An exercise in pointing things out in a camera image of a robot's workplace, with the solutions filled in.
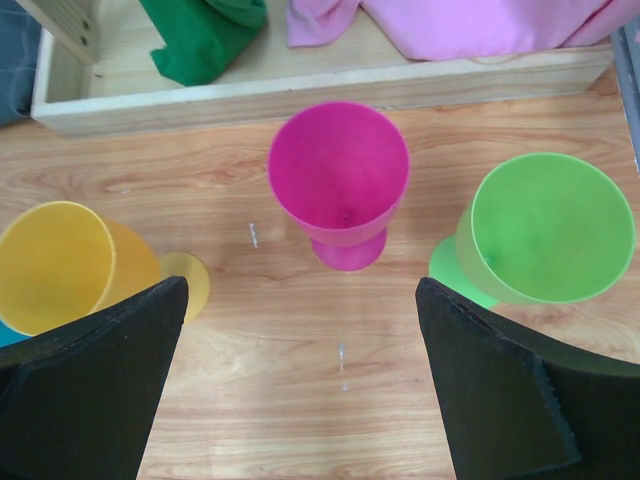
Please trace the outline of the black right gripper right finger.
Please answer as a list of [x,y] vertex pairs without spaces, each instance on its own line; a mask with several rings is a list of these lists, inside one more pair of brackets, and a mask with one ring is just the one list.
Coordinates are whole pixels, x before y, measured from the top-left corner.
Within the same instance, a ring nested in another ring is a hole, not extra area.
[[460,479],[635,479],[639,368],[555,340],[435,279],[421,334]]

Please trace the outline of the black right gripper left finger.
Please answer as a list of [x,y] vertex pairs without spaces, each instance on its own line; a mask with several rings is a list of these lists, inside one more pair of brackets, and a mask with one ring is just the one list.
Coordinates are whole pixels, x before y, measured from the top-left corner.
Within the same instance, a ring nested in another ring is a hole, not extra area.
[[187,303],[172,276],[2,347],[2,478],[136,478]]

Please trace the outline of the yellow plastic wine glass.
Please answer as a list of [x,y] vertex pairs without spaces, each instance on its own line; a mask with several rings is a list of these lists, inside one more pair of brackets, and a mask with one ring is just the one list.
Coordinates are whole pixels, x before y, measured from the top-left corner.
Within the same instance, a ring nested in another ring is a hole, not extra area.
[[1,331],[33,337],[169,276],[187,280],[184,319],[194,319],[210,295],[209,273],[196,256],[157,256],[134,230],[82,204],[44,203],[22,213],[1,234]]

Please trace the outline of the lime green plastic wine glass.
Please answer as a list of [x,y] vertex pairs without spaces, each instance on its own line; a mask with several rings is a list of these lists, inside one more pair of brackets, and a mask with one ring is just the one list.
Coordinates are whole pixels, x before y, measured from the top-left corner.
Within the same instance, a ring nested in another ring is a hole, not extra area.
[[551,152],[505,161],[482,180],[428,274],[485,308],[596,297],[629,268],[631,206],[601,169]]

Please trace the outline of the magenta plastic wine glass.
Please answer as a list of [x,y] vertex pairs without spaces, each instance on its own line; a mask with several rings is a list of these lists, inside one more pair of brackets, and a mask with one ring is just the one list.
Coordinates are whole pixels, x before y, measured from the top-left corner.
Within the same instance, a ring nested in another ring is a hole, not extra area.
[[410,153],[396,125],[354,102],[308,107],[278,130],[267,155],[275,199],[327,266],[373,264],[409,185]]

